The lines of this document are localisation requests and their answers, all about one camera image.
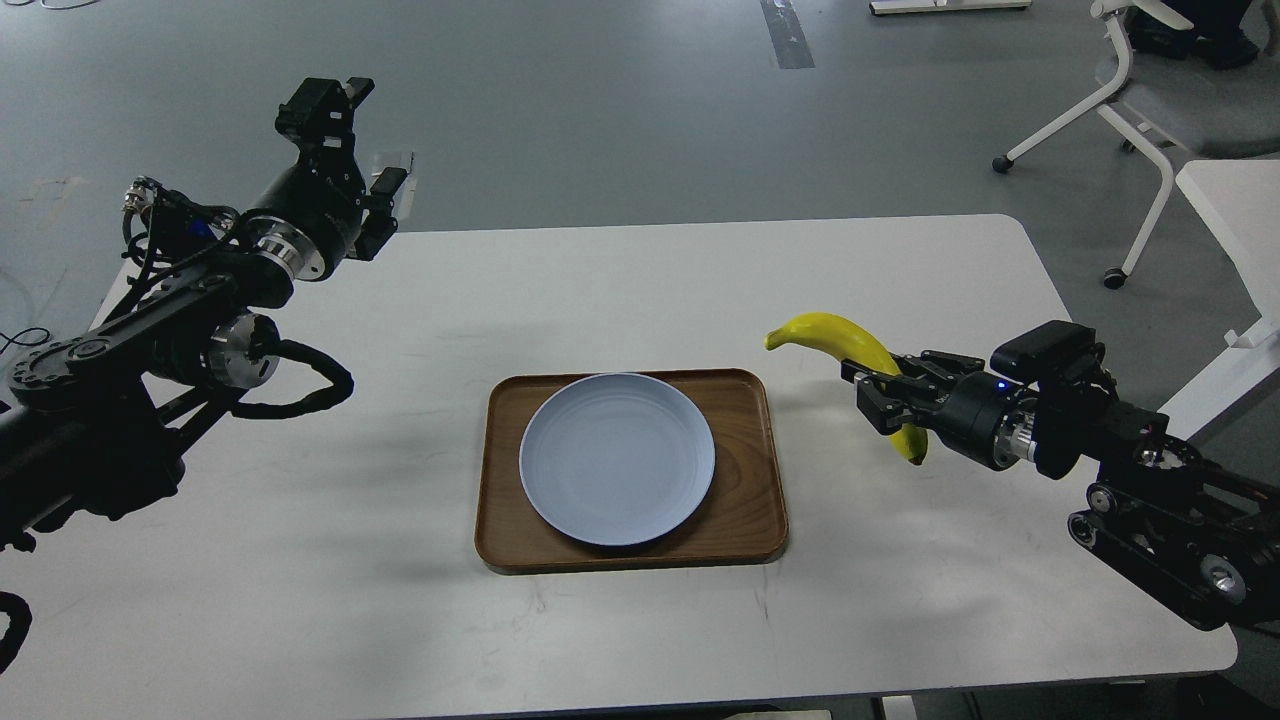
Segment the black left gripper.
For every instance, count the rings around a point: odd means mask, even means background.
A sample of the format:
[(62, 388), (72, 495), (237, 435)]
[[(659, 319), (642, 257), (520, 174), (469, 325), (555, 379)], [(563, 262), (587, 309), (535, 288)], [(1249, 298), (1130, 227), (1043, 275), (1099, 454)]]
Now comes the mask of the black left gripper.
[(351, 245), (352, 259), (371, 261), (398, 231), (396, 195), (410, 172), (383, 168), (365, 195), (356, 165), (355, 111), (374, 88), (367, 77), (308, 77), (278, 109), (275, 131), (297, 147), (298, 158), (244, 213), (242, 238), (260, 245), (276, 234), (292, 243), (300, 255), (297, 281), (325, 281)]

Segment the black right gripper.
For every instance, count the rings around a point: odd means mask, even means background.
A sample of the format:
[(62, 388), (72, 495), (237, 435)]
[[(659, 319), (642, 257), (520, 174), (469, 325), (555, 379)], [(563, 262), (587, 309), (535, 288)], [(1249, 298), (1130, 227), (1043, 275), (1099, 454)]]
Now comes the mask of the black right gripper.
[[(984, 373), (980, 357), (936, 350), (891, 357), (896, 372), (851, 359), (840, 369), (844, 380), (855, 383), (858, 409), (879, 434), (908, 425), (929, 429), (947, 448), (996, 471), (1036, 459), (1033, 389)], [(946, 396), (941, 386), (955, 388)]]

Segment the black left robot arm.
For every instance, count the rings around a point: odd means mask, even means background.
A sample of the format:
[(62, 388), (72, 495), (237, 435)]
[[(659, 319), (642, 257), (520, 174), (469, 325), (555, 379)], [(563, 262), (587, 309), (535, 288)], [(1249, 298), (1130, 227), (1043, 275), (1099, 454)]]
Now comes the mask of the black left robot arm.
[(370, 261), (397, 232), (402, 167), (367, 182), (355, 113), (370, 78), (303, 79), (275, 129), (296, 163), (247, 211), (141, 176), (122, 204), (136, 277), (105, 319), (3, 369), (1, 542), (31, 552), (76, 512), (110, 520), (173, 496), (184, 454), (224, 416), (285, 420), (344, 402), (349, 372), (282, 337), (268, 310), (300, 282)]

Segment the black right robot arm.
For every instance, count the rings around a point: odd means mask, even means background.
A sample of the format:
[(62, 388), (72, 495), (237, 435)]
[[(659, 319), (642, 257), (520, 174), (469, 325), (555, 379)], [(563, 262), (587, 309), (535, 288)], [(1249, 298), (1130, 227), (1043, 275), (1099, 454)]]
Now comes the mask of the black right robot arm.
[(906, 427), (991, 470), (1029, 462), (1051, 479), (1096, 461), (1068, 518), (1085, 551), (1201, 630), (1277, 620), (1277, 492), (1172, 436), (1161, 413), (1117, 396), (1094, 331), (1052, 320), (988, 360), (924, 351), (884, 373), (842, 359), (882, 434)]

